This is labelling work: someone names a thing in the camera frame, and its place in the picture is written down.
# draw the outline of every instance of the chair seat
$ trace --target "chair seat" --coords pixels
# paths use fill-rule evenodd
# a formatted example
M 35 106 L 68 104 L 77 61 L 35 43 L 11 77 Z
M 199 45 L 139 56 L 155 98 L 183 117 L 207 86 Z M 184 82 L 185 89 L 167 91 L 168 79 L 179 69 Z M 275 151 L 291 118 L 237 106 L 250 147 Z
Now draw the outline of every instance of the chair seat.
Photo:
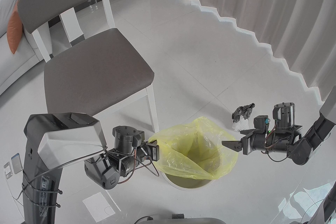
M 129 41 L 112 28 L 49 60 L 44 68 L 48 113 L 91 116 L 152 84 L 154 72 Z

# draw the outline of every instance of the yellow plastic bag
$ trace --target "yellow plastic bag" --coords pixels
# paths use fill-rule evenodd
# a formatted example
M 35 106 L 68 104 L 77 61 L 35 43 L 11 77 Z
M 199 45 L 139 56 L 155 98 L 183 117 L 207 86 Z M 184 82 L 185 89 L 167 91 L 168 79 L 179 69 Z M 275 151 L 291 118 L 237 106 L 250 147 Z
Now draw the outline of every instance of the yellow plastic bag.
M 235 138 L 206 117 L 159 131 L 149 138 L 154 140 L 160 148 L 155 167 L 173 176 L 218 179 L 232 170 L 238 157 L 221 144 Z

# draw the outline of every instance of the floor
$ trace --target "floor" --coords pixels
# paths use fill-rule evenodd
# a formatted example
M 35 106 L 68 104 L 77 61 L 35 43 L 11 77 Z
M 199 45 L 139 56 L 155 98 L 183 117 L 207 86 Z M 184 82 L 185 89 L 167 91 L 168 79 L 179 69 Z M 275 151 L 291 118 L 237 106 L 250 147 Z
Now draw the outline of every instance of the floor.
M 318 118 L 321 102 L 316 91 L 308 89 L 282 60 L 273 58 L 268 45 L 236 28 L 234 20 L 219 18 L 194 0 L 110 2 L 116 27 L 155 72 L 153 87 L 161 130 L 205 116 L 240 139 L 232 130 L 231 113 L 252 102 L 256 107 L 250 127 L 253 117 L 271 117 L 273 106 L 280 102 L 295 103 L 296 124 L 303 125 L 304 131 Z M 107 29 L 101 2 L 78 12 L 77 17 L 86 38 Z M 50 31 L 54 54 L 69 47 L 60 23 Z M 0 96 L 3 164 L 17 152 L 24 156 L 23 127 L 29 115 L 47 112 L 43 68 L 44 62 L 37 64 Z M 116 113 L 107 109 L 96 117 L 110 147 L 111 130 L 116 125 L 144 130 L 146 138 L 153 134 L 145 98 Z M 228 175 L 207 188 L 189 192 L 175 189 L 145 169 L 137 171 L 127 184 L 106 192 L 86 177 L 83 163 L 77 163 L 63 170 L 59 188 L 64 194 L 58 197 L 61 208 L 56 211 L 55 223 L 95 223 L 98 219 L 83 202 L 87 198 L 102 199 L 111 206 L 105 211 L 108 217 L 99 222 L 104 224 L 132 223 L 145 215 L 169 218 L 172 213 L 219 218 L 227 224 L 250 223 L 251 219 L 253 223 L 285 224 L 302 217 L 306 221 L 317 209 L 319 203 L 314 203 L 325 197 L 336 180 L 331 161 L 336 157 L 335 146 L 332 134 L 304 166 L 289 159 L 274 163 L 259 152 L 239 154 Z M 13 196 L 18 195 L 21 182 L 21 173 L 8 180 Z M 21 223 L 2 178 L 0 193 L 0 223 Z

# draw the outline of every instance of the sofa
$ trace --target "sofa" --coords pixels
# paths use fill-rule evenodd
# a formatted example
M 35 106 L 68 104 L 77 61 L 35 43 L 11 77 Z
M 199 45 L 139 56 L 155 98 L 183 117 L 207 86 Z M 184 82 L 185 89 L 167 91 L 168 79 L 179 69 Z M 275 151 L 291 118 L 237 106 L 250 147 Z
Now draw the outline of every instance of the sofa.
M 48 23 L 39 27 L 49 54 L 53 53 Z M 7 33 L 0 37 L 0 95 L 20 76 L 42 61 L 43 57 L 32 36 L 23 28 L 23 35 L 15 54 L 11 53 Z

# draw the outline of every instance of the chair leg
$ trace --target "chair leg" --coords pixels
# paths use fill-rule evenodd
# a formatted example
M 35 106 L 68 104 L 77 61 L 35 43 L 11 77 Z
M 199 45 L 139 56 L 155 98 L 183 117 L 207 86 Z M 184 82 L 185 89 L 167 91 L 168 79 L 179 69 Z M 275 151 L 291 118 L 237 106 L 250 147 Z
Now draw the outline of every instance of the chair leg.
M 146 99 L 147 99 L 150 121 L 152 123 L 153 131 L 157 133 L 159 131 L 159 121 L 158 121 L 158 116 L 156 114 L 153 84 L 149 85 L 146 88 L 146 92 L 147 92 Z

